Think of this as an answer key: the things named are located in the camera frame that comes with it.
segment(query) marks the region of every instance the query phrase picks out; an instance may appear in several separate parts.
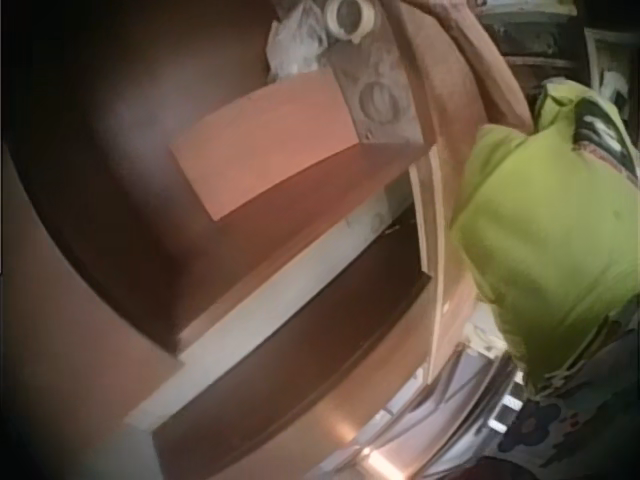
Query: white plastic bag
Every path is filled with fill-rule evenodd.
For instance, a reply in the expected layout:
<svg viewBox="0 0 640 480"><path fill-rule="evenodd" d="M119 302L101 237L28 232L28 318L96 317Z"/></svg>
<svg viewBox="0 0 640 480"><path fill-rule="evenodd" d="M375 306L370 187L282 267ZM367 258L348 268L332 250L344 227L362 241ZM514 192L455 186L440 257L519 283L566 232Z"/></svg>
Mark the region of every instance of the white plastic bag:
<svg viewBox="0 0 640 480"><path fill-rule="evenodd" d="M322 12L311 0L300 4L280 23L273 22L267 41L271 80L311 72L327 48Z"/></svg>

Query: shelf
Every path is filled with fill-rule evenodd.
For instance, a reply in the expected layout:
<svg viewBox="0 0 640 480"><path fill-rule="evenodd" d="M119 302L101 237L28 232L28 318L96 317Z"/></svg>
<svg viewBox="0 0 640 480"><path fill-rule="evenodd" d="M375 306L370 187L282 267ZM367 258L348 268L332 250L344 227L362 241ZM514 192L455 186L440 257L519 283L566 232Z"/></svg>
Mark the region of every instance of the shelf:
<svg viewBox="0 0 640 480"><path fill-rule="evenodd" d="M165 478L210 478L287 429L371 354L427 283L411 208L270 339L154 431Z"/></svg>
<svg viewBox="0 0 640 480"><path fill-rule="evenodd" d="M182 280L175 315L179 350L192 345L422 154L421 145L354 145L217 222L215 241Z"/></svg>

